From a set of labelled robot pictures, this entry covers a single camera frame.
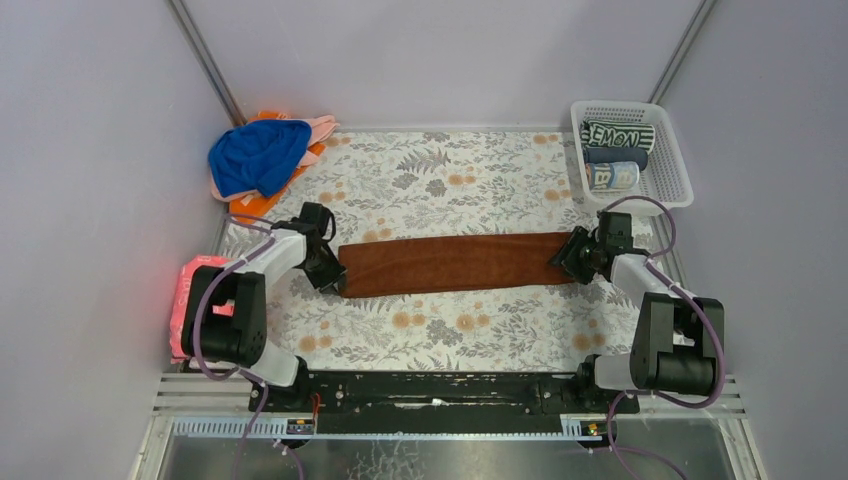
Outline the orange blue rabbit towel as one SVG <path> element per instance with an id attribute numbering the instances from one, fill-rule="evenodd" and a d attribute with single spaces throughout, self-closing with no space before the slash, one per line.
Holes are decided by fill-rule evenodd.
<path id="1" fill-rule="evenodd" d="M 590 191 L 621 192 L 632 190 L 641 171 L 635 162 L 587 163 L 585 174 Z"/>

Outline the brown towel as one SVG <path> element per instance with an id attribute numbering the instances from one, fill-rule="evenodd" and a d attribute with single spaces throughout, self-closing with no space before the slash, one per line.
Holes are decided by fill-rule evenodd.
<path id="1" fill-rule="evenodd" d="M 428 237 L 339 248 L 349 299 L 561 285 L 573 281 L 549 260 L 567 232 Z"/>

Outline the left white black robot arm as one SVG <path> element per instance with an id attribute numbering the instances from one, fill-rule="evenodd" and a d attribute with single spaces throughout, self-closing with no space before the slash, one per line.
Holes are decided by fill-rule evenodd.
<path id="1" fill-rule="evenodd" d="M 267 301 L 291 270 L 302 271 L 321 294 L 344 291 L 346 269 L 330 247 L 335 216 L 306 202 L 290 220 L 253 227 L 263 235 L 258 245 L 221 267 L 201 266 L 193 273 L 181 345 L 211 380 L 240 374 L 259 385 L 290 388 L 305 363 L 269 340 Z"/>

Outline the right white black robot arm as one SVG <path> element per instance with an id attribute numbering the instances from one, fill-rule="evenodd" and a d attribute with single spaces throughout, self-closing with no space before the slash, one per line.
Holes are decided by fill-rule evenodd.
<path id="1" fill-rule="evenodd" d="M 603 278 L 639 309 L 630 350 L 588 356 L 577 370 L 585 385 L 707 398 L 721 391 L 723 305 L 660 272 L 651 254 L 635 247 L 630 215 L 602 212 L 596 228 L 574 228 L 549 263 L 582 285 Z"/>

